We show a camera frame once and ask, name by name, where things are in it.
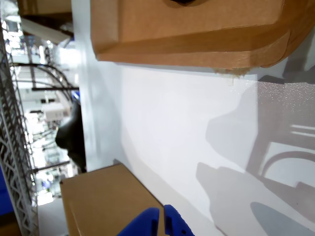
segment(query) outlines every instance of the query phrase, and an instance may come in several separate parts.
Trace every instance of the black object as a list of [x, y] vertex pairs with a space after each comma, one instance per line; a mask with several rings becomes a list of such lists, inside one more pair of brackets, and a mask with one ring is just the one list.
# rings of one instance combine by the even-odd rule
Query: black object
[[32, 88], [32, 91], [69, 91], [69, 90], [79, 90], [79, 87], [51, 87], [51, 88]]
[[178, 3], [186, 4], [186, 3], [189, 3], [189, 2], [192, 2], [192, 1], [195, 1], [195, 0], [171, 0], [171, 1], [175, 1], [175, 2], [178, 2]]
[[70, 119], [59, 127], [56, 144], [60, 148], [67, 149], [68, 156], [81, 169], [81, 172], [86, 172], [81, 105], [78, 101], [72, 104]]

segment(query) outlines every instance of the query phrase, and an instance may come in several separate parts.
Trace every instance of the cardboard box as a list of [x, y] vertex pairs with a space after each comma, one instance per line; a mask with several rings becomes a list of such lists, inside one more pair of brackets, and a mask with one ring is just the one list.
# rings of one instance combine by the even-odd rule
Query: cardboard box
[[234, 69], [272, 66], [315, 24], [315, 0], [91, 0], [98, 60]]
[[0, 235], [21, 236], [19, 224], [14, 212], [0, 215]]
[[64, 179], [60, 187], [70, 236], [116, 236], [149, 207], [160, 209], [158, 235], [165, 235], [162, 205], [122, 164]]

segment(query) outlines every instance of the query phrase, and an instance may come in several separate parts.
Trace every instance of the metal wire rack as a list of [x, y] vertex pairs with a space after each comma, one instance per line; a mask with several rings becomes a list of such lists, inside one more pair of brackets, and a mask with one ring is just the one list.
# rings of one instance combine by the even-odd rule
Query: metal wire rack
[[0, 166], [23, 236], [37, 236], [37, 195], [34, 182], [32, 148], [12, 55], [6, 51], [0, 30]]

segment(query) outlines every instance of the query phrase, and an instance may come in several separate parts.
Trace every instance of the white surface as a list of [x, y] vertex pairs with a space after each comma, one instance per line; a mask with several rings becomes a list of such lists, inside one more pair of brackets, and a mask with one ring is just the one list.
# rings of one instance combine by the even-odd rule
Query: white surface
[[60, 102], [44, 103], [42, 111], [45, 115], [46, 121], [62, 120], [65, 108]]
[[38, 220], [41, 236], [63, 236], [68, 233], [62, 199], [38, 206]]
[[60, 43], [65, 39], [69, 38], [68, 35], [58, 31], [51, 29], [49, 27], [42, 26], [36, 22], [30, 21], [28, 19], [21, 19], [22, 28], [27, 33], [32, 35], [36, 35], [42, 39], [51, 39], [54, 43]]
[[[90, 2], [73, 0], [72, 13], [88, 171], [121, 161], [196, 236], [315, 235], [314, 137], [292, 127], [315, 127], [314, 85], [257, 82], [282, 78], [288, 59], [240, 79], [209, 68], [98, 62]], [[288, 77], [311, 76], [300, 70], [315, 64], [313, 34], [290, 57], [303, 63], [287, 67]], [[272, 164], [282, 153], [291, 158]]]

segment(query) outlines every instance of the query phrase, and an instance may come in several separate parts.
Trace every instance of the blue panel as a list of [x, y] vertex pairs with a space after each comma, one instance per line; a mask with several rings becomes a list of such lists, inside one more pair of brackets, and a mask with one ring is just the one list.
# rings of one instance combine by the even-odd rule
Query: blue panel
[[134, 218], [117, 236], [157, 236], [159, 209], [152, 207]]
[[172, 205], [164, 205], [165, 234], [170, 236], [194, 236], [189, 226]]
[[0, 169], [0, 215], [4, 215], [13, 211], [11, 200], [6, 189], [4, 177]]

